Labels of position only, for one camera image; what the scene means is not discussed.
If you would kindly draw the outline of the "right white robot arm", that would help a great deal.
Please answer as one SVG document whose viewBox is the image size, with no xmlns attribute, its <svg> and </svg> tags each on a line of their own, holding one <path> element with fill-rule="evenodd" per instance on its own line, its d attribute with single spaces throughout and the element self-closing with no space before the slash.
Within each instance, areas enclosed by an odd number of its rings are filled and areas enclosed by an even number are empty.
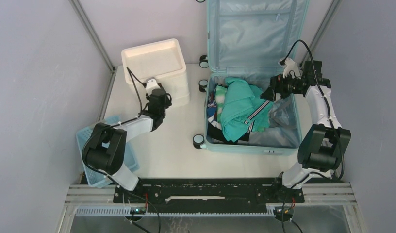
<svg viewBox="0 0 396 233">
<path fill-rule="evenodd" d="M 331 83 L 321 74 L 322 62 L 306 61 L 300 70 L 290 58 L 279 64 L 283 73 L 270 79 L 261 98 L 272 101 L 279 94 L 282 98 L 301 94 L 310 108 L 312 125 L 300 143 L 297 163 L 282 173 L 281 183 L 273 188 L 273 197 L 287 201 L 292 189 L 301 189 L 311 178 L 324 177 L 324 173 L 344 168 L 344 153 L 351 139 L 350 130 L 342 128 L 331 101 Z"/>
</svg>

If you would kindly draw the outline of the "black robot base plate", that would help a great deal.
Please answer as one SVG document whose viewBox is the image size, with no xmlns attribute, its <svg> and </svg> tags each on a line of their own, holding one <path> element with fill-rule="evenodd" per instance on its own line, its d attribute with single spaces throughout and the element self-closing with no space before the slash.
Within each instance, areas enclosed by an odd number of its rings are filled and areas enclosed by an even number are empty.
<svg viewBox="0 0 396 233">
<path fill-rule="evenodd" d="M 280 178 L 142 178 L 133 191 L 116 187 L 113 203 L 141 204 L 160 214 L 261 214 L 266 205 L 304 203 L 301 189 Z"/>
</svg>

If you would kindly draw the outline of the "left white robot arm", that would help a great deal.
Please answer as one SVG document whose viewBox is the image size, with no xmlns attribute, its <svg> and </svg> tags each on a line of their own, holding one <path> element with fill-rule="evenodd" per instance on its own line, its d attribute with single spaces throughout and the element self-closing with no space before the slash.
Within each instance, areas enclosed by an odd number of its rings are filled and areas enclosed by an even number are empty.
<svg viewBox="0 0 396 233">
<path fill-rule="evenodd" d="M 138 176 L 124 164 L 126 144 L 156 130 L 172 105 L 171 95 L 162 87 L 153 89 L 147 99 L 149 103 L 136 118 L 115 125 L 96 124 L 82 149 L 84 165 L 125 189 L 125 196 L 132 202 L 139 202 L 144 190 L 137 185 Z"/>
</svg>

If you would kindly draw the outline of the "light blue hard-shell suitcase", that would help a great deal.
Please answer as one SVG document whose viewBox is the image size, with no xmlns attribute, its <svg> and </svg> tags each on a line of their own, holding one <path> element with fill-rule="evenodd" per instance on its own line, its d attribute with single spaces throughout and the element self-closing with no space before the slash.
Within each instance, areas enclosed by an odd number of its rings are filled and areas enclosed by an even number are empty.
<svg viewBox="0 0 396 233">
<path fill-rule="evenodd" d="M 227 77 L 238 77 L 265 91 L 270 79 L 283 72 L 284 58 L 300 38 L 307 0 L 209 0 L 207 4 L 207 54 L 200 62 L 210 71 L 205 93 L 204 147 L 212 152 L 288 156 L 301 141 L 301 127 L 294 95 L 276 97 L 268 112 L 270 127 L 249 132 L 239 140 L 225 139 L 206 115 L 209 94 Z"/>
</svg>

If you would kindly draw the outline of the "white three-drawer storage cabinet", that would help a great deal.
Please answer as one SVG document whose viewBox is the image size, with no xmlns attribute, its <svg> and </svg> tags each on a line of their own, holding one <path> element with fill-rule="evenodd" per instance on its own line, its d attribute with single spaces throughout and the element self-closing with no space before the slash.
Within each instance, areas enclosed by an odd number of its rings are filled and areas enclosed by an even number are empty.
<svg viewBox="0 0 396 233">
<path fill-rule="evenodd" d="M 155 78 L 172 96 L 173 107 L 181 107 L 190 102 L 186 63 L 177 39 L 124 49 L 121 58 L 125 81 L 132 91 L 133 82 L 127 68 L 143 83 L 149 78 Z"/>
</svg>

